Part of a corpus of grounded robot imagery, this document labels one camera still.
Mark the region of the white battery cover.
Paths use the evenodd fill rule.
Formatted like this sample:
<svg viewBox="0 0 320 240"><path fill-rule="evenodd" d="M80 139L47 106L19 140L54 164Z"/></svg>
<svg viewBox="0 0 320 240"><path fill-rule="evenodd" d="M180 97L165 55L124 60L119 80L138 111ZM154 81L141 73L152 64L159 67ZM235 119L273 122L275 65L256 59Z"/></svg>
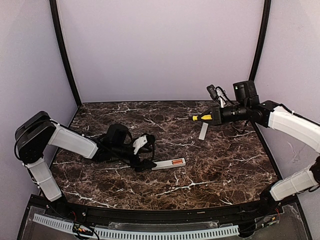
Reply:
<svg viewBox="0 0 320 240"><path fill-rule="evenodd" d="M201 130L200 130L200 133L198 136L199 140L203 141L205 139L206 134L207 134L207 130L208 130L208 126L209 126L208 123L205 123L205 122L202 123Z"/></svg>

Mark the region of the white remote control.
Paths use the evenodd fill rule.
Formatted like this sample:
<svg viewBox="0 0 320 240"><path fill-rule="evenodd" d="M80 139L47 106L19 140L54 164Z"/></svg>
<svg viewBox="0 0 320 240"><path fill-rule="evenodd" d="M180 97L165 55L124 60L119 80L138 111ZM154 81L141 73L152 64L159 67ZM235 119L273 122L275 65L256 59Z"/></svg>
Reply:
<svg viewBox="0 0 320 240"><path fill-rule="evenodd" d="M157 164L157 167L153 168L152 171L184 167L184 166L172 165L172 160L176 160L176 159L156 161L155 163Z"/></svg>

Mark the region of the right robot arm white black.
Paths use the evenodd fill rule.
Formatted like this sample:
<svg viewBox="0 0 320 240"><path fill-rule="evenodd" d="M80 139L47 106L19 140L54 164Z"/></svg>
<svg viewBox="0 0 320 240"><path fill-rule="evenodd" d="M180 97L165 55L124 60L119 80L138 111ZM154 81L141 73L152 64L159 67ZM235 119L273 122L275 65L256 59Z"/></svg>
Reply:
<svg viewBox="0 0 320 240"><path fill-rule="evenodd" d="M236 104L208 108L198 116L192 116L192 121L200 121L214 126L237 121L250 121L265 128L285 133L307 146L320 151L320 125L309 120L284 104L271 100L260 102L255 87L251 80L233 84ZM309 190L320 185L320 160L294 173L293 175L279 180L264 190L260 197L265 201L280 202L281 200Z"/></svg>

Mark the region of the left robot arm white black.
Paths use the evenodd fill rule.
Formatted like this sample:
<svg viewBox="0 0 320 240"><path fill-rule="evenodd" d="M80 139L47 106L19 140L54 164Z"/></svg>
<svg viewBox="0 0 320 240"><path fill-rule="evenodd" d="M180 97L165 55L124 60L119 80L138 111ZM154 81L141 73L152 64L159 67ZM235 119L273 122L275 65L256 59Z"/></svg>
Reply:
<svg viewBox="0 0 320 240"><path fill-rule="evenodd" d="M56 122L47 112L40 111L15 131L14 139L15 157L27 168L49 202L64 198L64 194L44 160L47 146L96 162L119 160L136 172L157 166L154 162L155 136L144 133L134 138L129 128L119 123L110 125L107 132L97 138L91 138Z"/></svg>

